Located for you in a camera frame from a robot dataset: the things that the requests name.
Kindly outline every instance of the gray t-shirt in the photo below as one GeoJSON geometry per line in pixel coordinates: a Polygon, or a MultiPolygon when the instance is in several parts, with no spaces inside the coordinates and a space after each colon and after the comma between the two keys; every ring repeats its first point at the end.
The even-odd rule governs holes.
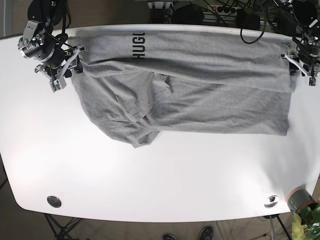
{"type": "Polygon", "coordinates": [[[294,83],[281,40],[203,32],[109,32],[85,46],[72,83],[83,110],[135,148],[159,131],[287,134],[294,83]]]}

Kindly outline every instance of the round metal fastener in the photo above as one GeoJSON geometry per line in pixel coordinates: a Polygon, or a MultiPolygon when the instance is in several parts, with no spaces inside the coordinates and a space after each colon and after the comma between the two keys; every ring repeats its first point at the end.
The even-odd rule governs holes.
{"type": "Polygon", "coordinates": [[[48,196],[46,200],[48,201],[51,207],[54,207],[54,208],[61,207],[61,201],[56,196],[48,196]]]}

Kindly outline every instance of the floor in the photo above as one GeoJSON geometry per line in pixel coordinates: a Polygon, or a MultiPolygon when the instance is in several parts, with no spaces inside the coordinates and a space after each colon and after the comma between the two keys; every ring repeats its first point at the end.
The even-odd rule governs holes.
{"type": "MultiPolygon", "coordinates": [[[[0,183],[5,179],[0,162],[0,183]]],[[[313,197],[320,196],[320,180],[313,197]]],[[[54,216],[63,226],[70,218],[54,216]]],[[[281,214],[283,224],[291,232],[291,213],[281,214]]],[[[273,220],[276,240],[287,240],[279,222],[273,220]]],[[[162,235],[171,233],[180,240],[197,240],[201,229],[212,226],[214,240],[252,240],[270,233],[270,222],[263,217],[185,223],[142,223],[85,219],[72,232],[73,238],[80,240],[161,240],[162,235]]],[[[43,213],[27,211],[18,206],[7,182],[0,191],[0,239],[4,240],[53,240],[54,235],[43,213]]],[[[267,235],[262,240],[271,239],[267,235]]]]}
{"type": "MultiPolygon", "coordinates": [[[[32,0],[12,1],[12,29],[7,29],[7,32],[22,33],[27,22],[27,10],[32,0]]],[[[203,5],[201,0],[194,2],[203,5]]],[[[69,6],[72,15],[71,28],[142,24],[147,23],[150,18],[147,5],[134,0],[69,0],[69,6]]],[[[0,183],[4,179],[5,173],[0,162],[0,183]]],[[[316,199],[320,196],[320,181],[313,196],[316,199]]],[[[291,231],[291,214],[282,214],[280,217],[288,231],[291,231]]],[[[63,216],[56,216],[56,219],[61,225],[69,221],[68,217],[63,216]]],[[[278,221],[273,222],[276,239],[286,240],[278,221]]],[[[200,230],[205,226],[213,227],[214,240],[251,240],[270,231],[270,222],[263,217],[193,223],[135,223],[85,219],[71,232],[71,236],[80,240],[160,240],[163,234],[171,233],[180,240],[197,240],[200,230]]],[[[43,213],[20,208],[9,183],[6,183],[0,191],[0,239],[54,239],[43,213]]],[[[267,235],[262,239],[271,239],[271,237],[267,235]]]]}

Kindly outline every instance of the green leaf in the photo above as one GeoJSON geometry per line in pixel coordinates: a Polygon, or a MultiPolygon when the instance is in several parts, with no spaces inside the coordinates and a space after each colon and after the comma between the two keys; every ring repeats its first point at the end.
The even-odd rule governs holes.
{"type": "Polygon", "coordinates": [[[313,220],[320,222],[320,203],[312,211],[313,220]]]}
{"type": "Polygon", "coordinates": [[[294,220],[294,222],[295,222],[295,223],[299,223],[299,224],[301,225],[301,217],[300,217],[297,213],[295,213],[295,212],[293,212],[292,214],[293,214],[293,220],[294,220]]]}
{"type": "Polygon", "coordinates": [[[301,223],[294,221],[292,223],[292,236],[296,238],[302,238],[304,234],[304,227],[301,225],[301,223]]]}
{"type": "Polygon", "coordinates": [[[313,236],[320,234],[320,224],[317,222],[312,224],[312,226],[309,227],[308,232],[313,236]]]}
{"type": "Polygon", "coordinates": [[[307,218],[310,214],[312,213],[312,210],[310,207],[308,206],[304,206],[303,208],[301,208],[300,210],[300,216],[302,218],[307,218]]]}

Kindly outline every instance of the black device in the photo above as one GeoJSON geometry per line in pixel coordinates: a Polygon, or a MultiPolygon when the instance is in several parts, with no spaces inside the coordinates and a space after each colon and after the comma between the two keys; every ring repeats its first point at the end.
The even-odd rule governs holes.
{"type": "Polygon", "coordinates": [[[72,76],[71,69],[82,72],[78,54],[85,49],[66,44],[67,4],[67,0],[33,0],[27,12],[28,22],[18,43],[22,56],[43,63],[35,68],[35,72],[41,72],[50,79],[53,92],[67,85],[64,77],[72,76]],[[53,36],[54,26],[61,21],[62,33],[53,36]]]}
{"type": "Polygon", "coordinates": [[[199,5],[188,4],[173,12],[171,22],[173,24],[200,25],[204,19],[205,14],[199,5]]]}

